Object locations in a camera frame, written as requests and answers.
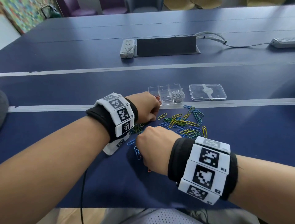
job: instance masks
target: clear plastic lid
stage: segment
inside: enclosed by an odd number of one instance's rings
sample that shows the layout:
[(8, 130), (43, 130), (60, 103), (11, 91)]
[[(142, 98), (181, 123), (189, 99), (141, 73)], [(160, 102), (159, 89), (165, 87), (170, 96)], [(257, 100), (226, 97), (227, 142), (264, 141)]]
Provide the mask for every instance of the clear plastic lid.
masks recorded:
[(161, 102), (161, 105), (169, 105), (174, 103), (182, 103), (184, 99), (184, 92), (180, 84), (175, 83), (166, 86), (149, 87), (148, 92)]
[(225, 100), (227, 98), (220, 84), (194, 84), (189, 85), (191, 99), (202, 100)]

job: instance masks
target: forearm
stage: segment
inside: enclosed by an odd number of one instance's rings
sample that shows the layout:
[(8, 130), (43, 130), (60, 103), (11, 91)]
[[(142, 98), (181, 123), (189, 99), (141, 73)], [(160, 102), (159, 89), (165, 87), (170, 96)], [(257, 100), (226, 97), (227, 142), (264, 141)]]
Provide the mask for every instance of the forearm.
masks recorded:
[(35, 224), (69, 192), (108, 142), (106, 129), (83, 117), (2, 163), (0, 223)]
[(229, 201), (269, 224), (294, 223), (295, 167), (237, 155), (238, 182)]

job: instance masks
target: colorful painting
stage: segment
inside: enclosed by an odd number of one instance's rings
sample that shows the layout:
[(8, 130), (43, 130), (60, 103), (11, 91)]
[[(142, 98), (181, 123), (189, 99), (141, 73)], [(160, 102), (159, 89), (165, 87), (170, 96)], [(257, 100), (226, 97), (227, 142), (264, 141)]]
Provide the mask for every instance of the colorful painting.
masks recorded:
[(42, 6), (56, 5), (54, 0), (0, 0), (0, 4), (8, 19), (21, 34), (44, 21), (40, 10)]

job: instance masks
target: yellow chair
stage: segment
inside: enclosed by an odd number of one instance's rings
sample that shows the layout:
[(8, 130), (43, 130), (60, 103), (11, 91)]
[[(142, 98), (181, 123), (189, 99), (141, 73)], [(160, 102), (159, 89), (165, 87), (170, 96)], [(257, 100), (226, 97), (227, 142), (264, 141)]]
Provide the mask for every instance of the yellow chair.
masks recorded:
[(195, 7), (190, 0), (164, 0), (164, 5), (170, 10), (190, 10)]
[(222, 0), (191, 0), (197, 8), (214, 9), (221, 6)]
[(282, 5), (285, 0), (248, 0), (247, 6), (256, 7), (256, 6), (272, 6), (272, 5)]

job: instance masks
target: clear plastic box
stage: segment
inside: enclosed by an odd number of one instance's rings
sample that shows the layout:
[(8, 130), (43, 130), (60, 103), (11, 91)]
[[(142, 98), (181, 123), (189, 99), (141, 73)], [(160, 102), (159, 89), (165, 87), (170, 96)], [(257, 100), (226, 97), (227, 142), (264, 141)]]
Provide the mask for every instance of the clear plastic box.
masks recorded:
[(227, 98), (220, 84), (194, 84), (189, 85), (191, 99), (203, 100), (225, 100)]
[(174, 91), (182, 91), (182, 88), (180, 84), (174, 83), (171, 85), (166, 86), (155, 86), (155, 87), (149, 87), (148, 92), (154, 96), (160, 96), (160, 100), (162, 102), (162, 105), (169, 105), (174, 103), (182, 103), (184, 100), (184, 97), (182, 99), (174, 100), (171, 95)]

